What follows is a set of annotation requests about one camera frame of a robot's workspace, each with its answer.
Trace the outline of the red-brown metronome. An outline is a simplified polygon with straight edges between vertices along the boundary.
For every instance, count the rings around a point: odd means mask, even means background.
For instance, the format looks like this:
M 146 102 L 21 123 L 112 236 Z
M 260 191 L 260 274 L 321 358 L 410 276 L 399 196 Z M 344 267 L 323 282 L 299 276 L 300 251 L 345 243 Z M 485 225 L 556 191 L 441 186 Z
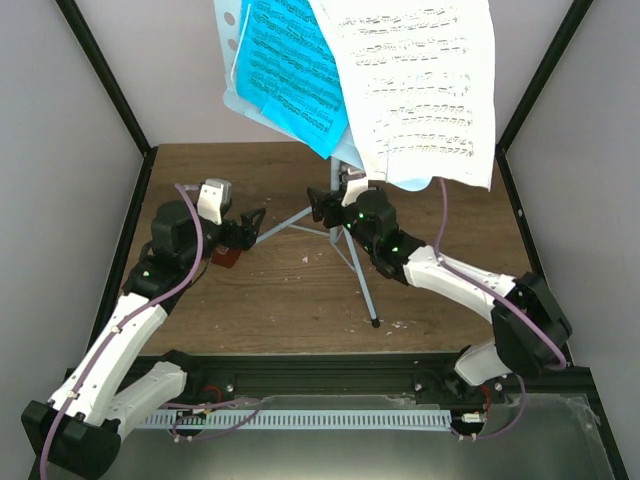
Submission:
M 233 249 L 219 245 L 212 252 L 211 263 L 213 265 L 231 269 L 237 263 L 241 253 L 241 249 Z

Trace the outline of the blue sheet music page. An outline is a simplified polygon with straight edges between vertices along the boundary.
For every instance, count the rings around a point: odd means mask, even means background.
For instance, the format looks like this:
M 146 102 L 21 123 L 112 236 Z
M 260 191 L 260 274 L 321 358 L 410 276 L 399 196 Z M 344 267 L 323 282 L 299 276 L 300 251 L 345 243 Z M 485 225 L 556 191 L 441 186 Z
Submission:
M 242 3 L 235 86 L 322 158 L 348 126 L 335 60 L 307 1 Z

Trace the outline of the white sheet music page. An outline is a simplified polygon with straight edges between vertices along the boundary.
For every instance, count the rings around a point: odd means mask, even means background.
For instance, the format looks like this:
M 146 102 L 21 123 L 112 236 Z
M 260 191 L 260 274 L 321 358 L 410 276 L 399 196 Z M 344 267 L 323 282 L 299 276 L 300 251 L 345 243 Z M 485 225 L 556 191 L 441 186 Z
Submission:
M 486 1 L 314 1 L 366 175 L 490 189 L 495 34 Z

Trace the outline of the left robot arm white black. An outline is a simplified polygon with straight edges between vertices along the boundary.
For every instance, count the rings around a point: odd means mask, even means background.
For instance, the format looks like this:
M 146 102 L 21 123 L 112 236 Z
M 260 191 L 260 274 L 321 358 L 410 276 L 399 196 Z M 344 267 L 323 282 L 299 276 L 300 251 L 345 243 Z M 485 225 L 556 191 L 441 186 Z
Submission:
M 256 242 L 266 211 L 214 220 L 191 201 L 162 204 L 151 237 L 130 270 L 111 318 L 63 385 L 46 402 L 32 401 L 21 422 L 34 450 L 36 478 L 56 465 L 84 479 L 98 479 L 114 463 L 125 438 L 160 408 L 199 408 L 224 401 L 205 387 L 193 357 L 170 351 L 141 378 L 122 384 L 142 347 L 217 254 L 237 257 Z

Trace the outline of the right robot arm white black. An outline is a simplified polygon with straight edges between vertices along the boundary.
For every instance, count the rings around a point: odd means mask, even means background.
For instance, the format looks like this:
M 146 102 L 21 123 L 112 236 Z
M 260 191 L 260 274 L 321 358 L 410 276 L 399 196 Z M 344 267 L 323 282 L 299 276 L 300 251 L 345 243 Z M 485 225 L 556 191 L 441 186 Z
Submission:
M 396 209 L 381 188 L 356 194 L 309 188 L 307 196 L 314 220 L 345 230 L 379 274 L 439 294 L 491 325 L 492 340 L 463 349 L 445 375 L 451 400 L 468 402 L 480 386 L 498 377 L 537 378 L 567 367 L 562 348 L 572 327 L 540 276 L 492 273 L 444 255 L 438 244 L 428 245 L 400 228 Z

